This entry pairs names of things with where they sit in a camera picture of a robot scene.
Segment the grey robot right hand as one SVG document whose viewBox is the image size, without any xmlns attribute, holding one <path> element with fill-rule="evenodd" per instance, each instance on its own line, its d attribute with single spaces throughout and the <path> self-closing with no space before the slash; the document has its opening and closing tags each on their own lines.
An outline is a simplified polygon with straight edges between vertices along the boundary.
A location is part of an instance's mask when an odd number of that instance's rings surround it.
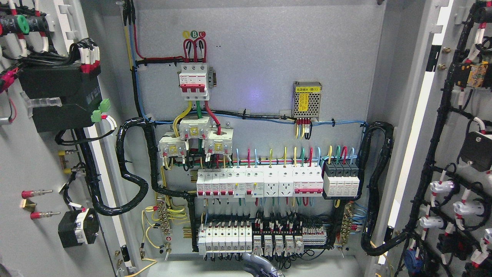
<svg viewBox="0 0 492 277">
<path fill-rule="evenodd" d="M 244 271 L 249 272 L 254 277 L 285 277 L 281 270 L 262 256 L 244 253 L 242 261 L 244 262 Z"/>
</svg>

